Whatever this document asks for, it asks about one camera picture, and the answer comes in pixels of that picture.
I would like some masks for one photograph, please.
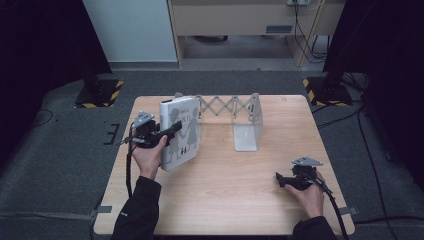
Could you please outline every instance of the black sleeve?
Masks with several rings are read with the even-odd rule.
[[[336,240],[336,236],[325,217],[314,217],[300,221],[293,229],[292,240]]]
[[[133,196],[119,213],[111,239],[153,239],[153,231],[159,220],[161,188],[151,179],[138,178]]]

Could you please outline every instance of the person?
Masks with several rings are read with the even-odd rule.
[[[159,196],[162,186],[155,182],[160,166],[160,155],[165,147],[167,136],[152,149],[139,148],[134,145],[133,157],[140,169],[140,176],[134,193],[127,200],[115,222],[112,240],[153,239],[153,232],[159,220]],[[290,185],[285,186],[299,201],[300,206],[309,217],[300,221],[293,229],[293,240],[332,240],[336,239],[333,231],[323,217],[324,194],[315,184],[304,191],[298,191]]]

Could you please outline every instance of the white metal bookend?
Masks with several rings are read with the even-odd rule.
[[[257,151],[259,148],[259,137],[263,128],[262,108],[259,94],[254,93],[246,102],[239,96],[232,96],[224,101],[219,96],[214,96],[207,102],[202,96],[200,99],[200,118],[204,117],[206,111],[218,116],[223,112],[231,113],[231,124],[233,125],[234,148],[236,151]]]

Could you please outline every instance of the white book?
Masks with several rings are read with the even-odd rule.
[[[193,159],[200,147],[200,100],[184,96],[160,103],[160,130],[181,121],[182,128],[162,150],[161,168],[170,171]]]

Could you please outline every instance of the white wall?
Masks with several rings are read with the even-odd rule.
[[[166,0],[83,0],[109,62],[177,62]]]

